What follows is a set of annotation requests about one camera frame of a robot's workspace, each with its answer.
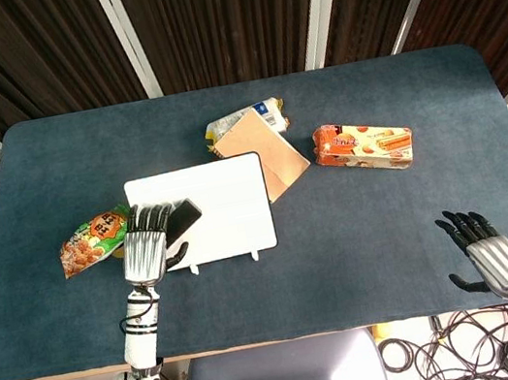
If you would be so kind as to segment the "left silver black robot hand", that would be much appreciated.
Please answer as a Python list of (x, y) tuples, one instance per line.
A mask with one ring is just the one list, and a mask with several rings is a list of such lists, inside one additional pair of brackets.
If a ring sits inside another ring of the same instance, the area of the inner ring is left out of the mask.
[(155, 286), (186, 255), (189, 243), (185, 241), (167, 262), (168, 221), (173, 210), (170, 204), (131, 207), (123, 241), (123, 271), (133, 287)]

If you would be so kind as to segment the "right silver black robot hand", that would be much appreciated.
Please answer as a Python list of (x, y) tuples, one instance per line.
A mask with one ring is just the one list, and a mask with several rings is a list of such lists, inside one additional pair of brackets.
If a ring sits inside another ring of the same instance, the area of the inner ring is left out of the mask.
[(481, 281), (468, 282), (450, 273), (450, 281), (467, 293), (495, 293), (508, 299), (508, 237), (500, 235), (492, 223), (477, 212), (442, 211), (443, 220), (435, 220), (473, 267)]

